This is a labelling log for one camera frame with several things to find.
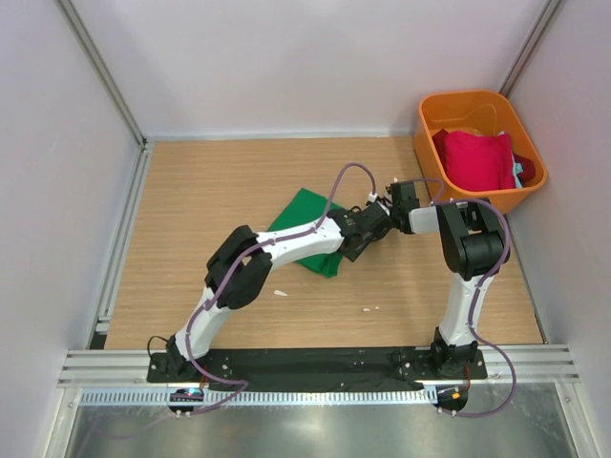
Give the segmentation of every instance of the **wooden table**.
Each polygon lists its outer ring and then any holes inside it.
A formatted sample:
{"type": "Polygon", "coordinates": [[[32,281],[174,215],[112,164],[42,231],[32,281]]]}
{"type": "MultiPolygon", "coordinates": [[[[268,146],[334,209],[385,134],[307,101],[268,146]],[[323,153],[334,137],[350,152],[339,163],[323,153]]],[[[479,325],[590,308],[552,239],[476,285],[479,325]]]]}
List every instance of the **wooden table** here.
{"type": "MultiPolygon", "coordinates": [[[[366,164],[379,188],[394,177],[421,177],[408,137],[158,143],[106,348],[144,348],[149,336],[179,330],[200,298],[206,262],[235,227],[265,230],[301,187],[327,196],[349,161],[366,164]]],[[[363,205],[369,190],[367,176],[353,169],[335,200],[363,205]]],[[[421,203],[428,203],[424,185],[417,190],[421,203]]],[[[343,260],[336,278],[296,263],[274,272],[260,297],[225,324],[214,346],[429,344],[450,282],[438,235],[392,231],[355,263],[343,260]]],[[[496,276],[479,330],[499,344],[541,343],[516,257],[496,276]]]]}

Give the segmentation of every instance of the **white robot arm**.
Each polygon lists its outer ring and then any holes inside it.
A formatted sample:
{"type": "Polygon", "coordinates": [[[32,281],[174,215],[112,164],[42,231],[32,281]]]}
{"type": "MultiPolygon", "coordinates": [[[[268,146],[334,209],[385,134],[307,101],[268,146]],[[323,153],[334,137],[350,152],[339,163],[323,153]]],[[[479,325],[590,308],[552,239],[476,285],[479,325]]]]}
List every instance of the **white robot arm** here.
{"type": "Polygon", "coordinates": [[[494,276],[477,285],[503,252],[500,223],[491,210],[476,203],[420,208],[411,181],[392,183],[387,191],[383,198],[370,198],[363,210],[332,210],[323,219],[283,231],[257,234],[248,226],[237,228],[207,263],[209,273],[196,307],[200,312],[166,345],[167,370],[184,379],[184,374],[193,369],[189,349],[193,358],[204,357],[222,324],[257,298],[273,270],[308,256],[334,252],[355,261],[371,242],[380,240],[392,228],[404,234],[440,233],[453,283],[446,314],[435,329],[432,365],[435,373],[443,375],[472,363],[477,341],[470,326],[477,328],[481,305],[494,276]],[[248,249],[252,251],[248,262],[240,261],[232,270],[231,264],[248,249]],[[472,310],[476,288],[479,297],[472,310]]]}

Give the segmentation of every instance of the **white panel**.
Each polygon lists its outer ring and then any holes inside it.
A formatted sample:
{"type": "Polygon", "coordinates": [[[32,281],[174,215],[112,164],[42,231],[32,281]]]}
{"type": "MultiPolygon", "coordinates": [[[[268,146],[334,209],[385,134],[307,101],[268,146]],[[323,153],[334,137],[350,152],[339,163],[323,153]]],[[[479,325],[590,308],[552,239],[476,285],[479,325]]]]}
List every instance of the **white panel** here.
{"type": "Polygon", "coordinates": [[[570,345],[611,445],[609,17],[608,0],[567,2],[516,87],[549,181],[511,223],[544,328],[570,345]]]}
{"type": "Polygon", "coordinates": [[[83,348],[136,144],[51,0],[0,2],[0,456],[46,438],[83,348]]]}
{"type": "Polygon", "coordinates": [[[76,0],[146,135],[413,130],[498,89],[542,0],[76,0]]]}

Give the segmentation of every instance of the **purple cable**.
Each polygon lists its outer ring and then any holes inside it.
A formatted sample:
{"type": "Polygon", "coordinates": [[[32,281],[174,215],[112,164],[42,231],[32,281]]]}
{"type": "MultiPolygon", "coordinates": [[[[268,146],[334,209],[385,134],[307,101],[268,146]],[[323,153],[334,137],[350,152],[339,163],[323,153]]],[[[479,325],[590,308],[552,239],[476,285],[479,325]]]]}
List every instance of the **purple cable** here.
{"type": "MultiPolygon", "coordinates": [[[[475,306],[477,305],[477,300],[479,299],[480,288],[483,286],[484,281],[486,281],[495,272],[497,272],[500,266],[503,264],[503,262],[507,259],[507,255],[509,254],[509,245],[511,243],[511,238],[509,236],[509,226],[507,225],[507,221],[505,220],[503,215],[496,209],[496,207],[494,207],[491,203],[488,203],[485,200],[481,200],[479,198],[462,198],[459,200],[450,200],[449,202],[442,202],[442,203],[438,203],[435,205],[443,205],[446,203],[460,203],[460,202],[473,202],[479,205],[483,205],[484,207],[492,210],[495,213],[498,220],[500,221],[501,225],[503,226],[503,232],[505,233],[503,252],[501,253],[500,258],[498,259],[496,264],[488,272],[486,272],[482,276],[482,278],[477,282],[473,298],[471,299],[471,305],[469,306],[469,316],[468,316],[467,323],[469,325],[469,329],[471,330],[471,333],[474,335],[474,337],[477,340],[479,340],[480,342],[482,342],[485,345],[492,347],[494,350],[496,350],[500,354],[500,356],[503,357],[505,362],[507,362],[507,365],[509,366],[509,370],[512,373],[512,389],[509,392],[507,399],[505,399],[505,401],[503,401],[500,406],[495,407],[492,410],[489,410],[487,412],[479,412],[479,413],[467,413],[467,412],[456,412],[455,413],[456,416],[463,417],[463,418],[484,418],[484,417],[489,417],[491,415],[495,415],[496,413],[501,411],[503,408],[508,406],[509,403],[512,402],[514,397],[516,396],[516,386],[517,386],[516,368],[514,367],[514,364],[512,363],[512,361],[509,359],[509,356],[507,356],[507,353],[505,353],[505,351],[503,351],[503,349],[499,347],[498,345],[492,342],[489,342],[486,339],[483,339],[482,337],[480,337],[479,334],[477,334],[477,332],[474,329],[475,306]]],[[[444,411],[445,413],[454,415],[454,413],[451,410],[447,410],[446,408],[442,408],[441,410],[444,411]]]]}
{"type": "Polygon", "coordinates": [[[327,216],[327,212],[329,211],[329,209],[331,207],[331,203],[333,202],[333,198],[335,197],[335,194],[337,193],[337,189],[338,189],[339,184],[340,184],[340,182],[342,180],[342,177],[344,176],[344,173],[346,172],[346,170],[349,169],[350,167],[358,167],[358,168],[364,170],[367,173],[367,175],[369,176],[369,179],[371,180],[371,192],[373,194],[375,194],[376,186],[375,186],[375,178],[373,176],[373,173],[365,165],[363,165],[363,164],[361,164],[359,162],[349,162],[344,167],[342,167],[342,169],[340,170],[339,174],[337,175],[337,178],[335,178],[335,182],[333,183],[333,187],[331,188],[331,192],[330,192],[330,194],[328,196],[327,203],[325,204],[325,209],[323,211],[323,214],[321,215],[321,217],[318,219],[318,221],[316,221],[316,223],[312,227],[310,227],[309,229],[304,230],[303,232],[299,232],[297,234],[290,234],[290,235],[287,235],[287,236],[278,237],[277,239],[267,239],[267,240],[261,241],[261,242],[255,244],[255,245],[245,249],[236,258],[236,260],[233,261],[233,263],[231,264],[231,266],[227,270],[227,273],[223,277],[223,279],[221,281],[221,284],[219,284],[219,287],[217,288],[217,291],[214,293],[214,296],[212,297],[212,299],[210,299],[208,301],[205,301],[201,305],[201,307],[199,307],[193,313],[193,315],[191,315],[191,317],[189,318],[189,321],[187,322],[187,326],[186,326],[186,330],[185,330],[185,336],[184,336],[184,341],[185,341],[185,346],[186,346],[186,349],[187,349],[187,355],[189,357],[189,362],[195,367],[195,369],[198,370],[199,373],[201,373],[202,375],[206,376],[207,378],[209,378],[209,379],[211,379],[211,380],[213,380],[213,381],[215,381],[217,383],[226,384],[226,385],[239,385],[240,386],[236,391],[234,391],[233,393],[229,394],[227,397],[221,399],[217,403],[214,403],[211,406],[206,406],[206,407],[202,407],[202,408],[199,408],[197,410],[194,410],[192,412],[192,415],[200,415],[202,413],[209,412],[210,410],[214,410],[216,408],[219,408],[223,404],[227,403],[228,401],[231,401],[233,398],[238,396],[238,394],[243,392],[248,387],[248,381],[246,381],[246,380],[231,380],[231,379],[224,379],[223,377],[218,377],[218,376],[216,376],[214,374],[211,374],[207,370],[205,370],[197,362],[197,360],[193,356],[193,351],[191,349],[191,329],[193,328],[193,324],[195,323],[195,320],[200,315],[200,313],[202,313],[203,311],[210,310],[214,306],[214,304],[217,303],[217,301],[219,300],[219,297],[221,296],[221,294],[224,291],[225,287],[229,283],[229,280],[231,279],[231,277],[233,276],[233,274],[235,273],[236,269],[238,268],[238,266],[240,265],[240,263],[242,262],[242,260],[244,258],[249,256],[253,252],[259,250],[260,248],[263,248],[263,247],[265,247],[267,245],[273,245],[273,244],[275,244],[278,241],[287,241],[287,240],[293,240],[293,239],[298,239],[300,237],[308,236],[308,235],[314,233],[319,227],[321,227],[321,225],[323,224],[323,221],[325,220],[325,217],[327,216]]]}
{"type": "Polygon", "coordinates": [[[444,190],[446,189],[446,183],[439,178],[414,178],[411,179],[410,181],[424,181],[424,182],[432,182],[432,183],[437,183],[439,185],[439,191],[437,191],[437,194],[435,194],[435,197],[431,199],[431,205],[435,205],[435,203],[437,203],[437,200],[441,197],[441,195],[443,194],[444,190]]]}

